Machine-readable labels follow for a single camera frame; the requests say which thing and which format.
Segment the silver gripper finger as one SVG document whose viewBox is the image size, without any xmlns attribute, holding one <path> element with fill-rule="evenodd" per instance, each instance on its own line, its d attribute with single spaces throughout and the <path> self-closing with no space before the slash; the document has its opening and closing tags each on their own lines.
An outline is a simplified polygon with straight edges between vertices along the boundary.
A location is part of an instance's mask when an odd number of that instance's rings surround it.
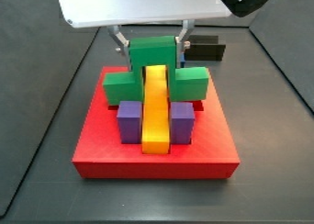
<svg viewBox="0 0 314 224">
<path fill-rule="evenodd" d="M 109 36 L 112 37 L 112 40 L 119 46 L 120 53 L 125 55 L 127 49 L 128 49 L 128 40 L 124 37 L 123 33 L 120 32 L 120 27 L 117 25 L 107 26 L 107 30 L 108 30 Z"/>
<path fill-rule="evenodd" d="M 195 20 L 187 19 L 182 23 L 182 30 L 179 36 L 175 38 L 176 41 L 176 51 L 182 53 L 184 51 L 184 43 L 195 27 Z"/>
</svg>

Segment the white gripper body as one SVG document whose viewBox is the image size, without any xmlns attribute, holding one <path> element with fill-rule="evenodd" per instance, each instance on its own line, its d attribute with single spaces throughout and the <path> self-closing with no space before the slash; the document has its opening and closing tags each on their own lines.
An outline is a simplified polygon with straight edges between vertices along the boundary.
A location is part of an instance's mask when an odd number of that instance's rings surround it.
<svg viewBox="0 0 314 224">
<path fill-rule="evenodd" d="M 228 17 L 220 0 L 59 0 L 73 28 Z"/>
</svg>

